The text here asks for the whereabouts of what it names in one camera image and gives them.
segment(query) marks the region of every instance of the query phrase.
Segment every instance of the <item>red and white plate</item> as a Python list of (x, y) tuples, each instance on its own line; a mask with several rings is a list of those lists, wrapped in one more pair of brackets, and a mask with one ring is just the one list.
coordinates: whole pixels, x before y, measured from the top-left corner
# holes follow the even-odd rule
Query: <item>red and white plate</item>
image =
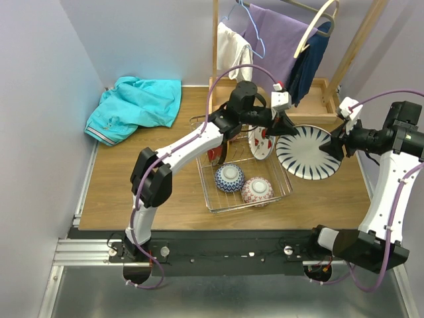
[(276, 143), (276, 137), (265, 136), (265, 132), (265, 128), (258, 127), (248, 133), (250, 151), (258, 160), (267, 159)]

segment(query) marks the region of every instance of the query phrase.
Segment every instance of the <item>purple cloth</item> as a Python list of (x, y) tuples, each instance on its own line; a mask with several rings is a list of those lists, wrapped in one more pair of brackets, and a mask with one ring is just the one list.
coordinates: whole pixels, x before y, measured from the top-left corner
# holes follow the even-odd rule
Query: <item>purple cloth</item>
[[(277, 80), (285, 85), (296, 62), (293, 57), (294, 52), (308, 25), (252, 4), (250, 4), (249, 11), (258, 27), (259, 37), (262, 38), (265, 44), (265, 57), (261, 59), (253, 54), (253, 64), (266, 68)], [(317, 29), (313, 28), (308, 38), (316, 32)], [(244, 32), (244, 38), (250, 43), (255, 52), (263, 55), (262, 44), (256, 38), (251, 21), (249, 21)], [(274, 83), (265, 73), (253, 69), (252, 81), (271, 96), (271, 92), (274, 90), (272, 87)]]

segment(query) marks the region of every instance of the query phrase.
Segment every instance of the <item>wooden tabletop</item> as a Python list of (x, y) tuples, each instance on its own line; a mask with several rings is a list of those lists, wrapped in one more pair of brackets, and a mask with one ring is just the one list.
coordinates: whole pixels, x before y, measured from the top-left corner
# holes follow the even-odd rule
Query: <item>wooden tabletop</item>
[[(207, 88), (183, 88), (182, 104), (172, 128), (138, 129), (124, 142), (100, 144), (85, 199), (79, 229), (121, 230), (127, 227), (133, 198), (129, 181), (138, 153), (145, 147), (167, 146), (190, 132), (189, 120), (205, 113)], [(289, 176), (293, 193), (263, 208), (212, 214), (195, 160), (173, 179), (171, 197), (160, 206), (154, 229), (310, 229), (318, 224), (355, 228), (370, 200), (357, 158), (345, 158), (338, 172), (326, 180)]]

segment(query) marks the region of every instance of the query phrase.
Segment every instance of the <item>white plate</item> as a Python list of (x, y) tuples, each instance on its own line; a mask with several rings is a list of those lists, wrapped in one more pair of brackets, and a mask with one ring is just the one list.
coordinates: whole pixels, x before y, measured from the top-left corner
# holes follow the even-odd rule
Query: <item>white plate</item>
[(265, 128), (258, 127), (254, 131), (248, 132), (250, 151), (258, 160), (267, 159), (276, 143), (275, 136), (262, 137), (262, 131), (264, 129)]
[(278, 139), (276, 152), (284, 169), (307, 180), (325, 179), (340, 168), (341, 162), (319, 149), (330, 141), (330, 133), (319, 127), (300, 125), (299, 134)]

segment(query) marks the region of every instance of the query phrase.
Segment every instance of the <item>wire dish rack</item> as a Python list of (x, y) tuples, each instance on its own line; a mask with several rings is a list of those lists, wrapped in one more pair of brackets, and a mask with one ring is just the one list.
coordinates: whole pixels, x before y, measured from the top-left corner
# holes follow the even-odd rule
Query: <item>wire dish rack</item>
[[(204, 120), (204, 115), (192, 117), (189, 120), (191, 129), (195, 130), (198, 126), (203, 124)], [(248, 130), (248, 126), (243, 127), (242, 130)], [(212, 213), (232, 211), (245, 207), (252, 207), (253, 205), (261, 203), (279, 201), (293, 191), (287, 172), (278, 161), (275, 149), (267, 159), (255, 159), (249, 149), (247, 132), (240, 133), (234, 141), (229, 142), (225, 163), (239, 166), (244, 172), (245, 180), (253, 177), (263, 177), (267, 179), (274, 190), (274, 196), (270, 199), (246, 203), (242, 198), (241, 191), (225, 193), (219, 190), (215, 184), (215, 172), (221, 165), (213, 166), (209, 161), (207, 153), (198, 156), (196, 162), (199, 169), (201, 185), (205, 194), (206, 206)]]

